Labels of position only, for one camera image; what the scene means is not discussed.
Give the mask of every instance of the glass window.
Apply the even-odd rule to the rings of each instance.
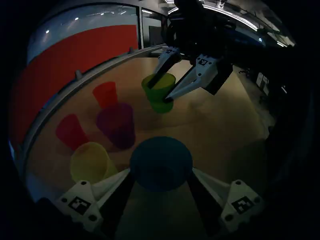
[[[162,44],[161,22],[166,23],[166,18],[156,12],[142,9],[143,46],[145,48]]]
[[[105,4],[63,12],[44,22],[33,32],[28,46],[27,63],[64,38],[90,29],[115,25],[136,25],[138,37],[136,8]]]

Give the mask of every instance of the yellow cup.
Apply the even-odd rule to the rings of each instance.
[[[96,142],[87,142],[73,153],[70,173],[75,182],[89,181],[91,184],[118,173],[107,151]]]

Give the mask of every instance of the red cup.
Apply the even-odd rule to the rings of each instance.
[[[117,103],[103,109],[98,114],[96,124],[117,148],[127,149],[134,145],[133,109],[129,104]]]
[[[56,128],[56,136],[74,151],[89,142],[75,114],[70,114],[61,120]]]
[[[102,109],[118,103],[115,82],[100,84],[92,91],[92,93]]]

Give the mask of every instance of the red wall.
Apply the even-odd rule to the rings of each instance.
[[[75,71],[90,68],[129,48],[138,48],[136,26],[95,28],[70,36],[38,55],[14,83],[9,103],[9,137],[13,147],[24,137],[44,104],[68,82]]]

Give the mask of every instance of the green cup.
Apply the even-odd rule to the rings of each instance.
[[[156,85],[150,89],[147,84],[152,79],[154,74],[147,76],[141,83],[143,90],[150,102],[152,109],[157,113],[166,113],[173,108],[173,101],[169,103],[164,103],[163,98],[168,94],[168,92],[173,88],[176,83],[176,78],[169,73],[166,73]]]

